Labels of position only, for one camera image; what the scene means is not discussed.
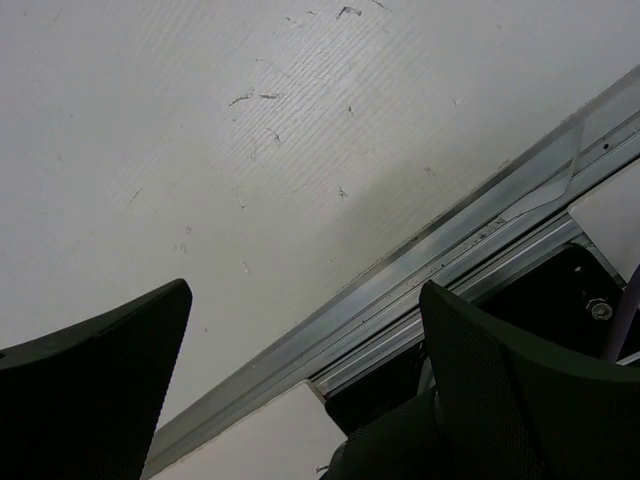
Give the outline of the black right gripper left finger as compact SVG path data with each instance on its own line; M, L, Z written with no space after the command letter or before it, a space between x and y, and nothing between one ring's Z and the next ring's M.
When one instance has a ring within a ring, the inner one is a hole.
M191 305L176 279L2 350L2 478L140 478Z

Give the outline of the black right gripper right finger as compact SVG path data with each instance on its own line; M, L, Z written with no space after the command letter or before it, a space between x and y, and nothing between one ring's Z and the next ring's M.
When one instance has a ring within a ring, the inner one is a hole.
M638 478L638 369L546 341L432 281L419 306L458 478Z

